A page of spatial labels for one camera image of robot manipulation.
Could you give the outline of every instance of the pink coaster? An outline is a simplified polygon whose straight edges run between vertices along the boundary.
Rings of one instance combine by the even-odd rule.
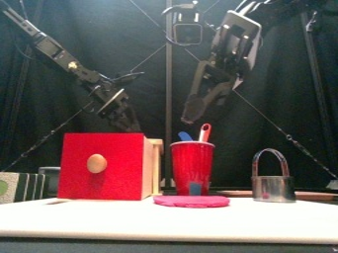
[[[227,207],[230,199],[223,196],[154,196],[155,204],[181,208],[221,208]]]

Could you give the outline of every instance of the red box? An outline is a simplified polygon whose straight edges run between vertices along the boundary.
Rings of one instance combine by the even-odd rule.
[[[87,169],[100,154],[107,167]],[[142,133],[67,133],[63,140],[58,197],[138,201],[152,193],[154,147]]]

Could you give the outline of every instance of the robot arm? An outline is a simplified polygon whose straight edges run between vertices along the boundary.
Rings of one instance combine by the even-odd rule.
[[[88,70],[62,45],[15,12],[4,0],[0,0],[0,9],[12,23],[31,39],[34,48],[47,56],[66,72],[76,76],[82,87],[102,105],[102,108],[96,112],[99,117],[107,118],[112,125],[123,131],[140,131],[134,110],[127,103],[128,95],[124,89],[119,88],[119,85],[134,81],[143,72],[131,73],[119,78],[110,79],[96,71]]]
[[[261,38],[285,17],[315,8],[326,1],[310,0],[245,0],[235,11],[229,11],[215,32],[211,55],[199,62],[190,93],[185,103],[182,121],[193,124],[214,101],[225,97],[245,81],[255,65]],[[203,91],[203,80],[213,87]]]

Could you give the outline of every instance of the wooden knob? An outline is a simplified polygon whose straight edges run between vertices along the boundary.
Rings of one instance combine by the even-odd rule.
[[[100,154],[94,154],[87,160],[87,169],[91,173],[100,173],[107,167],[107,160]]]

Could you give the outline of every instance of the wooden box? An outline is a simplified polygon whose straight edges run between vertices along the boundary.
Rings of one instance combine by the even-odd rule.
[[[92,155],[106,160],[90,171]],[[67,133],[63,140],[58,197],[142,200],[152,193],[154,146],[142,133]]]

